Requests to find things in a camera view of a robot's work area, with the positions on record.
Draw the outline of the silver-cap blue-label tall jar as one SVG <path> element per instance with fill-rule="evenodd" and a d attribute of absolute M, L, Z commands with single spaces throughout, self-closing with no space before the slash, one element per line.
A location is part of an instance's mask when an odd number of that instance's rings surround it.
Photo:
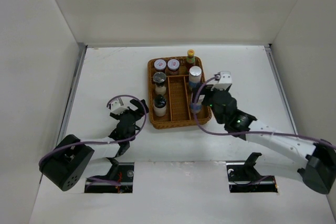
<path fill-rule="evenodd" d="M 196 88 L 202 77 L 202 69 L 198 66 L 192 66 L 189 69 L 188 86 L 190 89 Z"/>

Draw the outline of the black-top white powder shaker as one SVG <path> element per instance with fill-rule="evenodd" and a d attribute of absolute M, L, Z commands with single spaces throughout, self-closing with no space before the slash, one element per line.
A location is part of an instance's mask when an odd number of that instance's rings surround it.
<path fill-rule="evenodd" d="M 166 114 L 166 98 L 159 94 L 153 100 L 154 113 L 156 116 L 162 117 Z"/>

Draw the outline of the silver-cap blue-label grain jar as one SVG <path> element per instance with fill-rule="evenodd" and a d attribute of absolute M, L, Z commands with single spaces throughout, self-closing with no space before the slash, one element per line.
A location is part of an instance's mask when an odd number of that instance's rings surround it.
<path fill-rule="evenodd" d="M 190 112 L 192 114 L 194 114 L 194 113 L 198 114 L 201 111 L 203 100 L 204 100 L 204 95 L 200 95 L 198 97 L 198 101 L 197 102 L 195 102 L 195 99 L 194 99 L 193 95 L 191 95 Z"/>

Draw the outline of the red chili sauce bottle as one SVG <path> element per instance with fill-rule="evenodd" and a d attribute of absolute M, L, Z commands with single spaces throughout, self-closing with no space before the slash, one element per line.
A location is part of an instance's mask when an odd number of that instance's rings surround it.
<path fill-rule="evenodd" d="M 195 52 L 193 49 L 190 49 L 187 51 L 187 57 L 186 57 L 186 67 L 189 70 L 191 67 L 196 65 L 195 61 Z"/>

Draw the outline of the black-cap white powder grinder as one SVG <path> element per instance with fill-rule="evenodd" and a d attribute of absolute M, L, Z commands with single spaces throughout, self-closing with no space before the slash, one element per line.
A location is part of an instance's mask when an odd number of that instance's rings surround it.
<path fill-rule="evenodd" d="M 153 81 L 155 84 L 155 93 L 157 95 L 166 94 L 166 74 L 164 72 L 156 72 L 153 76 Z"/>

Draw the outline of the white-lid brown sauce jar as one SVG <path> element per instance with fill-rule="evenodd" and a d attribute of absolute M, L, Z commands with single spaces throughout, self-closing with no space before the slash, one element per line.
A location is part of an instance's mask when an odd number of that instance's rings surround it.
<path fill-rule="evenodd" d="M 167 62 L 167 72 L 169 75 L 174 76 L 179 74 L 180 62 L 177 59 L 170 59 Z"/>

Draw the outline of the white-lid dark sauce jar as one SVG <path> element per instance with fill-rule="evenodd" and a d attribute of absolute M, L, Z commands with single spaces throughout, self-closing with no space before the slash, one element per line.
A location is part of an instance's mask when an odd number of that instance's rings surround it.
<path fill-rule="evenodd" d="M 164 59 L 157 59 L 154 62 L 154 69 L 155 69 L 156 72 L 164 72 L 165 73 L 166 66 L 167 66 L 167 63 Z"/>

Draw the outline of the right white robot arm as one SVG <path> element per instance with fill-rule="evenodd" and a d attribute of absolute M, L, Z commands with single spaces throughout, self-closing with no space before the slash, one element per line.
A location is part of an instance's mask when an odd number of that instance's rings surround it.
<path fill-rule="evenodd" d="M 224 127 L 224 136 L 259 144 L 285 157 L 266 157 L 257 162 L 261 151 L 251 152 L 242 165 L 229 165 L 233 169 L 230 182 L 250 187 L 269 176 L 281 176 L 300 181 L 317 193 L 329 194 L 335 182 L 334 145 L 312 137 L 281 133 L 239 110 L 229 88 L 220 90 L 213 84 L 198 84 L 192 89 L 190 105 L 194 108 L 199 103 L 211 108 L 216 122 Z"/>

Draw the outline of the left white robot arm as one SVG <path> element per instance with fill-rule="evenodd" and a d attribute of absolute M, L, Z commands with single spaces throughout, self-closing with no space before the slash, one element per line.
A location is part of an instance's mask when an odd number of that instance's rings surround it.
<path fill-rule="evenodd" d="M 144 99 L 132 95 L 118 95 L 110 99 L 107 108 L 110 116 L 117 120 L 110 135 L 97 140 L 81 140 L 69 134 L 40 159 L 39 171 L 62 191 L 73 188 L 83 174 L 92 183 L 121 186 L 120 182 L 114 181 L 118 175 L 114 159 L 122 156 L 142 131 L 149 108 Z M 100 175 L 88 171 L 91 161 L 103 158 L 109 163 L 101 166 Z"/>

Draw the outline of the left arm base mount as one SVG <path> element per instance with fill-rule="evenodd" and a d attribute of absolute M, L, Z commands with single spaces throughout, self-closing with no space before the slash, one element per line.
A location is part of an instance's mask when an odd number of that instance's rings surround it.
<path fill-rule="evenodd" d="M 84 188 L 86 194 L 130 194 L 133 193 L 134 163 L 120 163 L 108 158 L 111 165 L 105 175 L 87 178 Z"/>

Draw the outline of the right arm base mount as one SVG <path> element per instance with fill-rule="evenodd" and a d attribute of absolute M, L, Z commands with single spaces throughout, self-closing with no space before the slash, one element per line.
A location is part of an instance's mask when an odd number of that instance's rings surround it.
<path fill-rule="evenodd" d="M 228 187 L 231 193 L 277 193 L 275 176 L 260 175 L 255 169 L 262 153 L 251 153 L 245 161 L 226 163 Z"/>

